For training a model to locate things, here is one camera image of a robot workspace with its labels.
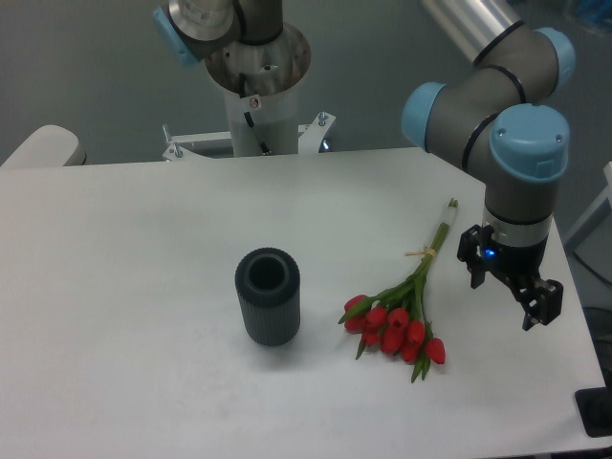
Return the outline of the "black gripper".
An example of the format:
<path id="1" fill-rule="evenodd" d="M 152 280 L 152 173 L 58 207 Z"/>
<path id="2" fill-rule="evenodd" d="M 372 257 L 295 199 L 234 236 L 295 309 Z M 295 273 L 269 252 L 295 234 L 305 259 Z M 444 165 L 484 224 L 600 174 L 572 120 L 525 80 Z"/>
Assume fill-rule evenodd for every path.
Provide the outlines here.
<path id="1" fill-rule="evenodd" d="M 466 264 L 470 286 L 478 288 L 487 272 L 511 288 L 524 311 L 522 329 L 548 325 L 561 313 L 563 285 L 539 277 L 550 221 L 518 225 L 484 220 L 461 234 L 457 258 Z"/>

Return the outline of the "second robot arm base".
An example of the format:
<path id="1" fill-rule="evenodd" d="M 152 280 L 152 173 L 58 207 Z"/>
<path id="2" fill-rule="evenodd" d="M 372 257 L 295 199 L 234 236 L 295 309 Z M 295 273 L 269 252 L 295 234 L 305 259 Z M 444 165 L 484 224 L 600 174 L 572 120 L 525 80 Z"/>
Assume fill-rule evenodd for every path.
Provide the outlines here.
<path id="1" fill-rule="evenodd" d="M 215 82 L 241 97 L 281 94 L 310 68 L 310 45 L 284 20 L 281 1 L 167 1 L 153 21 L 182 65 L 203 62 Z"/>

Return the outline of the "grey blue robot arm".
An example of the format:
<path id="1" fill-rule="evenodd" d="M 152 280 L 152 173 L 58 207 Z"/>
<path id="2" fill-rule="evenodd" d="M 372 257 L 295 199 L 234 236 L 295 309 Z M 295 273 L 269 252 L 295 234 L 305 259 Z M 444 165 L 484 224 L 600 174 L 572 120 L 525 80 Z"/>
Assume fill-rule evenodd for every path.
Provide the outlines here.
<path id="1" fill-rule="evenodd" d="M 545 99 L 574 73 L 574 47 L 555 29 L 529 28 L 506 1 L 427 1 L 425 9 L 474 72 L 455 86 L 414 90 L 403 133 L 485 186 L 482 222 L 462 234 L 457 252 L 471 286 L 493 275 L 521 305 L 525 328 L 546 325 L 560 314 L 563 287 L 539 266 L 570 127 Z"/>

